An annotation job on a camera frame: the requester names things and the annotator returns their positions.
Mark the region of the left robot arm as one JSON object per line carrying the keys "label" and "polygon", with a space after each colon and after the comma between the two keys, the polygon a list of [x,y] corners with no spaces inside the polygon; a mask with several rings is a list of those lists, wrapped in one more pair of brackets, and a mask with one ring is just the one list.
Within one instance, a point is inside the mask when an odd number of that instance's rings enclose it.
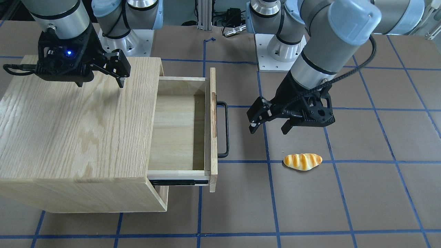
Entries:
{"label": "left robot arm", "polygon": [[271,100],[257,97],[247,110],[249,131],[277,118],[281,130],[294,126],[326,127],[335,122],[329,90],[367,66],[376,55],[373,33],[403,35],[425,11],[424,0],[252,0],[247,31],[273,34],[296,46],[309,40]]}

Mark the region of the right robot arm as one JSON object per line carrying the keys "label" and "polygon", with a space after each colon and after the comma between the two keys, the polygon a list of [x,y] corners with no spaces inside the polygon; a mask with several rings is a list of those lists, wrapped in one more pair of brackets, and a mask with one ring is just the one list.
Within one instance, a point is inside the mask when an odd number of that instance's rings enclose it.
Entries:
{"label": "right robot arm", "polygon": [[81,0],[24,0],[42,32],[36,64],[4,65],[12,75],[36,75],[46,81],[93,80],[94,71],[115,78],[120,88],[131,75],[128,57],[145,56],[136,30],[163,26],[162,0],[93,0],[90,5],[101,33],[94,29]]}

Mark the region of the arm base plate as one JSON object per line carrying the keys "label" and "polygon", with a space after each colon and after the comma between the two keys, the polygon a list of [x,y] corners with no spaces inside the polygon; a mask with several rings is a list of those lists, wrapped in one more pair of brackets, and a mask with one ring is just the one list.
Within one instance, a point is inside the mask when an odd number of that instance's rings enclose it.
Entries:
{"label": "arm base plate", "polygon": [[255,34],[259,70],[262,72],[288,72],[306,45],[305,37],[298,44],[284,44],[276,35]]}
{"label": "arm base plate", "polygon": [[100,30],[98,37],[106,52],[121,49],[126,57],[150,57],[154,33],[154,30],[131,30],[124,38],[112,39],[102,36],[103,32]]}

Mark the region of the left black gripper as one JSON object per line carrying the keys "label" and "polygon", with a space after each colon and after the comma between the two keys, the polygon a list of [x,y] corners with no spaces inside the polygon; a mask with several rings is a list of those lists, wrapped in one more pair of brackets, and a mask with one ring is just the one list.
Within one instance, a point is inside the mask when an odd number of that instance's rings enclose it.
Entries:
{"label": "left black gripper", "polygon": [[323,81],[320,86],[307,89],[301,86],[291,74],[286,75],[273,99],[267,100],[264,97],[257,97],[247,110],[249,132],[254,134],[261,124],[283,118],[287,120],[281,127],[281,131],[284,135],[288,134],[293,127],[299,126],[304,96],[316,92],[329,93],[333,82],[334,80]]}

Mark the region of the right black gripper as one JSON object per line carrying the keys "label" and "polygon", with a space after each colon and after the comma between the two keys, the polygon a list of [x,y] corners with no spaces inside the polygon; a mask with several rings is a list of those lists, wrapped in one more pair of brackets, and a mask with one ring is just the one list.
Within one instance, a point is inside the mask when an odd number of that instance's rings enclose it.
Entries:
{"label": "right black gripper", "polygon": [[50,27],[40,34],[36,76],[46,81],[74,82],[83,87],[93,80],[93,71],[115,77],[122,89],[131,66],[121,49],[105,52],[91,24],[71,39],[58,38]]}

